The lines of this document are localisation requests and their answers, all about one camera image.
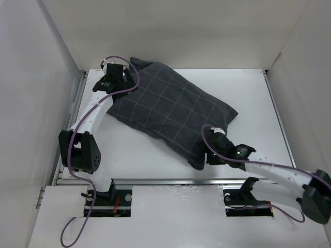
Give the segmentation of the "dark grey checked pillowcase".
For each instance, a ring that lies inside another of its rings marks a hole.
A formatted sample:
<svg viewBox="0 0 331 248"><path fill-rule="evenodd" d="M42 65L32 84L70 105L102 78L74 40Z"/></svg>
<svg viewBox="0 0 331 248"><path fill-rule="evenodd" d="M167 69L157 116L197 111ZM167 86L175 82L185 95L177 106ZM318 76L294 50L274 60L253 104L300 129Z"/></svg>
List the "dark grey checked pillowcase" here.
<svg viewBox="0 0 331 248"><path fill-rule="evenodd" d="M108 114L164 142L196 170L204 168L201 128L226 131L238 112L206 93L165 64L130 58L129 72L138 88L115 100Z"/></svg>

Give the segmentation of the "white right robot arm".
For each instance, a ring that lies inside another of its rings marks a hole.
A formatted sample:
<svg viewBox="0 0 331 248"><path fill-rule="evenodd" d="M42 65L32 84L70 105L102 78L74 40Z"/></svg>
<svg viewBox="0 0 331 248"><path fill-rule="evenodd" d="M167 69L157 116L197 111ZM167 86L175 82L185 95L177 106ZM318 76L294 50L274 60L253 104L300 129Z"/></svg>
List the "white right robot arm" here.
<svg viewBox="0 0 331 248"><path fill-rule="evenodd" d="M330 176L323 170L314 173L249 157L256 152L245 144L235 146L220 129L202 132L209 165L227 164L251 173L239 189L225 190L224 203L240 212L278 203L297 209L319 224L330 220Z"/></svg>

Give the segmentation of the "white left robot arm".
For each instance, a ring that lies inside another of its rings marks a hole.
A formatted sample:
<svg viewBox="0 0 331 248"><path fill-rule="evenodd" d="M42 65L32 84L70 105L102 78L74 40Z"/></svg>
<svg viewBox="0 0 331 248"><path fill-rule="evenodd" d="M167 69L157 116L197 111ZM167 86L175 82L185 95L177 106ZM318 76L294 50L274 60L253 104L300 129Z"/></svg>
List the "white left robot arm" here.
<svg viewBox="0 0 331 248"><path fill-rule="evenodd" d="M63 166L74 178L93 185L99 191L98 199L105 205L115 201L116 193L110 189L111 176L101 168L101 151L95 133L114 102L135 89L136 83L125 65L107 63L81 116L58 136Z"/></svg>

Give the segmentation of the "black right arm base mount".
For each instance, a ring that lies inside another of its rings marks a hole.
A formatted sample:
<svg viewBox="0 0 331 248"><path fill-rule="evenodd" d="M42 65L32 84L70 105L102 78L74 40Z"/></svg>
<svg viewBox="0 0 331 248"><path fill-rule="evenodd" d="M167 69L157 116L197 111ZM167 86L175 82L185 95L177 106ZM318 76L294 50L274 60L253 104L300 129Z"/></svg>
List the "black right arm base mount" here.
<svg viewBox="0 0 331 248"><path fill-rule="evenodd" d="M257 200L253 194L253 186L260 180L249 177L238 189L223 190L223 201L227 217L273 217L274 213L269 201Z"/></svg>

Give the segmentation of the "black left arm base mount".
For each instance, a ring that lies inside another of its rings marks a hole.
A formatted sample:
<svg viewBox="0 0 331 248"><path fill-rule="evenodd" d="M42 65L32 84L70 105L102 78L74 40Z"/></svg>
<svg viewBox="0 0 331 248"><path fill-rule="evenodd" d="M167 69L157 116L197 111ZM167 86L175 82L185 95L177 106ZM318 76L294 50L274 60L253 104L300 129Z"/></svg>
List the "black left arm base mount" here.
<svg viewBox="0 0 331 248"><path fill-rule="evenodd" d="M117 189L112 180L109 190L96 193L90 217L131 217L132 189Z"/></svg>

